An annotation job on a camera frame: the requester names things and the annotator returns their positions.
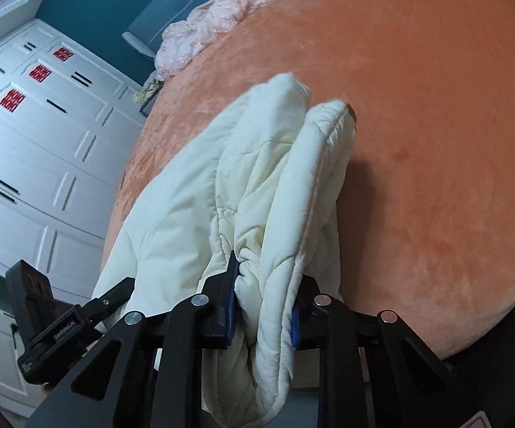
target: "white wardrobe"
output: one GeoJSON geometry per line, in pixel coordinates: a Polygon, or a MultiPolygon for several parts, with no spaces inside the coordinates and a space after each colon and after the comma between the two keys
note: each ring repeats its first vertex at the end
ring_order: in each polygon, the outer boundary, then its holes
{"type": "MultiPolygon", "coordinates": [[[[24,259],[49,277],[56,299],[88,301],[145,121],[132,101],[139,88],[40,20],[0,41],[1,276],[24,259]]],[[[0,397],[30,412],[41,392],[16,368],[12,322],[0,314],[0,397]]]]}

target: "bed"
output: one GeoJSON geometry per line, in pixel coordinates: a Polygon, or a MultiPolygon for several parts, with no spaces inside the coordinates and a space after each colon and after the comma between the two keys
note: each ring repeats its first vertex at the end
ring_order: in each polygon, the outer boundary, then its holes
{"type": "Polygon", "coordinates": [[[515,305],[515,0],[276,0],[168,81],[105,243],[148,184],[250,86],[293,72],[349,102],[341,293],[396,310],[440,357],[515,305]]]}

